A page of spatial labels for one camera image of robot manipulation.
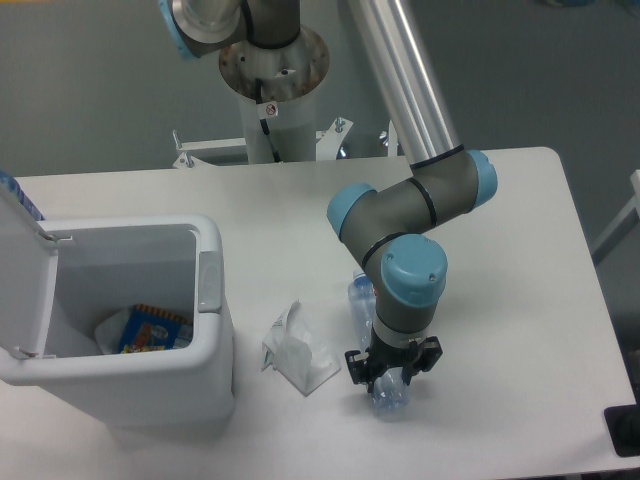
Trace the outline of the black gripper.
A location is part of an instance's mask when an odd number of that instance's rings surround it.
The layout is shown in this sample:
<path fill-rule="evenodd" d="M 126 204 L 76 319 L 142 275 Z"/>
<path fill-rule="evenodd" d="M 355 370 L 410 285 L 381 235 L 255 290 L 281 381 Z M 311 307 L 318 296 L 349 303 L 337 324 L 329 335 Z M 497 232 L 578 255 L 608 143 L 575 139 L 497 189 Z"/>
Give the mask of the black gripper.
<path fill-rule="evenodd" d="M 375 381 L 391 368 L 401 368 L 401 379 L 409 386 L 414 376 L 429 372 L 443 354 L 437 336 L 427 337 L 422 343 L 412 339 L 406 348 L 396 348 L 372 335 L 369 348 L 347 351 L 346 366 L 355 385 L 366 386 L 367 393 L 374 391 Z"/>

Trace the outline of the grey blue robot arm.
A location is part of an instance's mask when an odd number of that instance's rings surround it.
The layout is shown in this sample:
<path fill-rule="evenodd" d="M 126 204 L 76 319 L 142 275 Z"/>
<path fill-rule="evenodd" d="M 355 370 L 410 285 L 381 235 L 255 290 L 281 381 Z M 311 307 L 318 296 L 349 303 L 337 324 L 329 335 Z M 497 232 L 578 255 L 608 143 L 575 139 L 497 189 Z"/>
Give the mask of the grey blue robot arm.
<path fill-rule="evenodd" d="M 382 191 L 360 183 L 330 201 L 328 220 L 377 293 L 369 345 L 346 353 L 354 383 L 373 387 L 391 369 L 403 383 L 440 359 L 428 327 L 444 291 L 447 258 L 427 232 L 473 211 L 496 193 L 494 166 L 456 135 L 405 1 L 347 5 L 373 68 L 383 102 L 411 168 Z M 295 142 L 308 98 L 328 69 L 323 40 L 301 23 L 296 1 L 163 1 L 169 34 L 186 58 L 219 56 L 227 85 L 250 105 L 245 124 L 253 162 L 302 161 Z"/>

